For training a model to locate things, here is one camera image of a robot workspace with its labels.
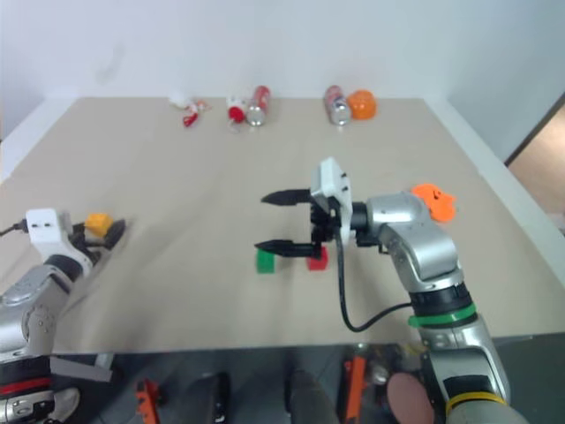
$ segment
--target orange object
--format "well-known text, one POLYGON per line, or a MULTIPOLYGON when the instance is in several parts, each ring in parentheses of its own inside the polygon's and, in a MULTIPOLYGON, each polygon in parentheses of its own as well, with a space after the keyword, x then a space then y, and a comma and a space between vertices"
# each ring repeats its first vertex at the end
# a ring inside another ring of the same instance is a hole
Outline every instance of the orange object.
POLYGON ((157 402, 159 400, 159 387, 147 378, 138 382, 135 397, 138 399, 137 413, 141 415, 143 424, 159 424, 157 402))
POLYGON ((365 388, 366 359, 360 356, 345 361, 347 400, 343 424, 359 424, 361 415, 361 397, 365 388))
POLYGON ((456 200, 451 194, 445 193, 433 184, 420 184, 412 188, 412 194, 418 196, 430 209, 430 216, 440 223, 451 221, 456 215, 453 202, 456 200))
POLYGON ((108 214, 90 214, 85 221, 85 227, 96 237, 104 237, 114 220, 108 214))
POLYGON ((354 119, 370 119, 377 113, 377 101, 368 90, 358 90, 347 98, 354 119))

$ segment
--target green block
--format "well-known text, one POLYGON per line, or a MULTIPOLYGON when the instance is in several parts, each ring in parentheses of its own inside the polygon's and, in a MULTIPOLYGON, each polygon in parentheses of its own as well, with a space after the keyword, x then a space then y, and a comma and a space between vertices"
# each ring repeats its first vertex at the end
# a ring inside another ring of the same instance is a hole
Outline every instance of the green block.
POLYGON ((257 249, 257 272, 259 274, 275 273, 275 256, 264 250, 257 249))

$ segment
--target orange tool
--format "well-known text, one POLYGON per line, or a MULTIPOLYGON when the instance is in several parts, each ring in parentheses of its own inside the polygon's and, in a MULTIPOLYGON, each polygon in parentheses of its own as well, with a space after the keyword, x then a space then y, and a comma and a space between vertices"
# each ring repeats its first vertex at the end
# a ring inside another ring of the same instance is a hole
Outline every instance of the orange tool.
POLYGON ((157 384, 147 378, 138 382, 135 390, 135 397, 138 399, 136 413, 141 415, 144 424, 159 424, 159 414, 157 413, 159 396, 157 384))
POLYGON ((370 119, 377 113, 377 101, 368 90, 358 90, 347 98, 354 119, 370 119))
POLYGON ((456 200, 451 194, 445 193, 433 184, 420 184, 412 188, 412 194, 424 201, 430 209, 430 216, 440 223, 451 221, 456 215, 453 202, 456 200))
POLYGON ((345 361, 347 400, 343 424, 359 424, 361 396, 365 388, 365 366, 366 359, 360 356, 354 356, 353 360, 345 361))

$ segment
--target red block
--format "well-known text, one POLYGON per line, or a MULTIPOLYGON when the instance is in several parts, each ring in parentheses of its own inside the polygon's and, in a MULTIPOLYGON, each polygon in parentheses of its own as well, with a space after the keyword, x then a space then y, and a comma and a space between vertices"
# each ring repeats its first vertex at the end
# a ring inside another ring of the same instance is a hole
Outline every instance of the red block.
POLYGON ((306 258, 306 265, 311 271, 323 271, 328 267, 328 250, 321 247, 321 259, 306 258))

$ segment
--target orange ball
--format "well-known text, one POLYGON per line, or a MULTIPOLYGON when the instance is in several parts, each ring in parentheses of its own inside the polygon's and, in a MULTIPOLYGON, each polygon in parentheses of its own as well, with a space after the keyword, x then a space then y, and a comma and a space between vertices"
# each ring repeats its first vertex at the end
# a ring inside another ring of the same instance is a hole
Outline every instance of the orange ball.
POLYGON ((368 90, 358 90, 347 98, 354 119, 370 119, 377 113, 377 101, 368 90))

